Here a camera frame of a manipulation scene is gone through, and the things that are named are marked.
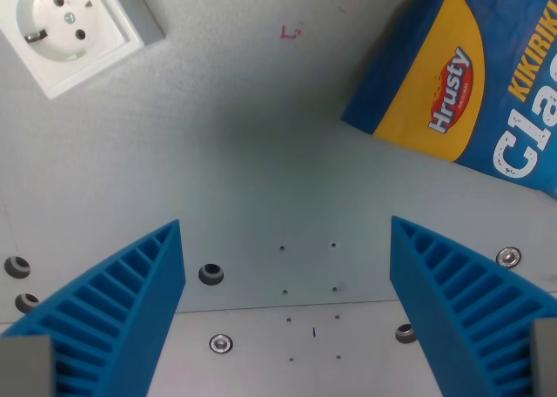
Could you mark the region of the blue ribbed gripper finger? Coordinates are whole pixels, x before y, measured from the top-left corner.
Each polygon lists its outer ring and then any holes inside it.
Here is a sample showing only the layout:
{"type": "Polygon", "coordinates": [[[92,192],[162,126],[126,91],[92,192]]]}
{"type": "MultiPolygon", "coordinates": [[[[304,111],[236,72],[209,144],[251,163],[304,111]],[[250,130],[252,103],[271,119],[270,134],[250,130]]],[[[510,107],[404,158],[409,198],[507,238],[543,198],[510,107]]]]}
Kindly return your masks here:
{"type": "Polygon", "coordinates": [[[184,287],[174,220],[72,280],[4,336],[51,339],[57,396],[146,396],[184,287]]]}
{"type": "Polygon", "coordinates": [[[391,220],[390,280],[444,396],[531,396],[530,332],[556,299],[484,255],[391,220]]]}

